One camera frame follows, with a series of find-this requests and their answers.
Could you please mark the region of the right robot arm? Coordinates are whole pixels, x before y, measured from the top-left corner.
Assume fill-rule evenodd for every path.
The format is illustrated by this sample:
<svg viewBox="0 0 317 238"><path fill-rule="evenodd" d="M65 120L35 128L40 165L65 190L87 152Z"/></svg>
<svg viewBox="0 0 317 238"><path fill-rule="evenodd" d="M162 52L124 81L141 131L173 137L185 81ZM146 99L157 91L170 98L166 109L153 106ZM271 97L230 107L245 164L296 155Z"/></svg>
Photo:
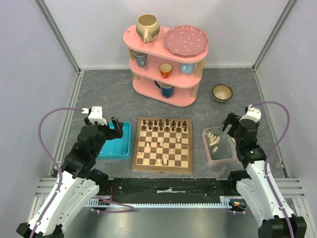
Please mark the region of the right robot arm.
<svg viewBox="0 0 317 238"><path fill-rule="evenodd" d="M295 215L271 176L264 150L258 145L261 112L257 109L238 116L229 113L221 130L231 126L228 135L236 142L236 154L243 170L230 173L228 192L240 194L258 223L260 238L303 238L307 223Z"/></svg>

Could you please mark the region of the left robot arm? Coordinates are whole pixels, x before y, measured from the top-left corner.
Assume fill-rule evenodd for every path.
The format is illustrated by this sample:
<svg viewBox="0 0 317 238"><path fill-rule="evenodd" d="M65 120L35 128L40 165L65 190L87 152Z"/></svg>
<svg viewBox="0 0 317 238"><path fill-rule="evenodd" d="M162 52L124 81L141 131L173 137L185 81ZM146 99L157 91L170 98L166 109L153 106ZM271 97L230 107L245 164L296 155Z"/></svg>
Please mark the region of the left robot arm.
<svg viewBox="0 0 317 238"><path fill-rule="evenodd" d="M106 141L123 137L123 123L116 117L111 121L113 127L85 118L85 126L65 157L52 191L36 216L18 226L19 235L23 238L62 238L84 205L94 195L107 193L108 176L94 169L94 165Z"/></svg>

